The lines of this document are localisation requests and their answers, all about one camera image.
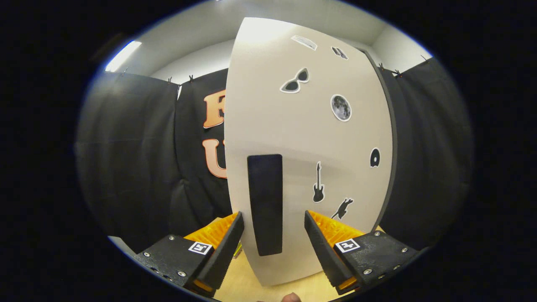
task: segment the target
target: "black fabric backdrop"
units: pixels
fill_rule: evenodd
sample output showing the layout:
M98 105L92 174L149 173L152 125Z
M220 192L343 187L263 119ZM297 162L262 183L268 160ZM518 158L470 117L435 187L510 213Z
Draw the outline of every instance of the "black fabric backdrop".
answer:
M397 168L380 226L415 249L433 245L469 189L474 142L465 102L431 58L401 77L381 70L397 125Z
M224 124L205 129L204 98L226 88L227 69L178 85L106 73L83 107L76 144L86 200L108 235L135 252L231 214L227 180L207 168L205 139L224 158ZM402 73L381 69L393 103L397 168L380 222L415 249L434 244L468 191L473 139L461 95L434 58Z
M81 109L75 154L84 198L106 234L136 253L169 233L170 201L182 188L176 100L176 84L102 73Z

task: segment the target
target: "finger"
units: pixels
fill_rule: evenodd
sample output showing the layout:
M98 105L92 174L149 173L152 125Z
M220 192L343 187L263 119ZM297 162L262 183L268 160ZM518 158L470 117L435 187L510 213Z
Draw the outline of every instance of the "finger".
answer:
M302 301L300 300L299 296L296 293L292 292L292 293L286 295L281 300L281 302L302 302Z

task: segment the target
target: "yellow object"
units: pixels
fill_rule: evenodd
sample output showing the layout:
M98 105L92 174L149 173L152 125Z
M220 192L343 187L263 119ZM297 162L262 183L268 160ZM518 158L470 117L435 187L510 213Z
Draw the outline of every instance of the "yellow object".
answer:
M315 220L315 222L321 229L321 232L323 233L324 238L326 239L326 241L332 248L337 242L345 241L345 240L359 237L365 234L362 231L359 231L355 228L344 225L343 223L339 221L335 221L319 213L315 213L309 210L308 212L311 215L311 217L313 217L313 220Z
M353 276L353 277L350 277L347 281L341 283L339 287L340 290L343 290L351 285L353 285L355 282L356 282L356 278Z
M237 257L238 253L241 252L242 249L242 243L239 241L237 245L237 249L235 250L235 253L233 254L233 258Z
M199 281L198 279L194 280L194 284L201 287L202 289L208 291L208 292L212 292L213 291L213 288L210 287L209 285Z
M194 233L185 236L185 239L212 245L216 250L237 215L238 212L235 214L231 214L230 216L227 216L225 218L222 218L218 221L213 221L207 226L195 231Z

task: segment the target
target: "black curtain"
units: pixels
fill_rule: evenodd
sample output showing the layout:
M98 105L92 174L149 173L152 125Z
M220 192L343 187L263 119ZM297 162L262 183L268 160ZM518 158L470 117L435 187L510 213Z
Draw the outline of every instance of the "black curtain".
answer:
M419 250L447 231L465 200L474 162L471 122L435 58L401 76L380 72L397 126L396 174L380 226Z
M182 190L173 144L177 89L103 73L81 110L75 154L84 198L106 234L136 253L169 234L170 201Z

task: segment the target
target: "orange letter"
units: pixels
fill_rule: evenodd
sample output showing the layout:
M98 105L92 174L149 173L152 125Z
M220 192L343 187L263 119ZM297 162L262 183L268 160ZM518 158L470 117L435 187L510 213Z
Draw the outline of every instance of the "orange letter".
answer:
M224 122L224 118L220 116L220 109L224 112L226 106L226 90L219 91L204 98L207 104L207 119L203 123L203 128L211 128Z
M207 162L209 172L219 178L228 178L227 171L218 165L218 158L216 157L216 147L219 144L218 140L208 139L204 140L201 144L205 148L205 161Z

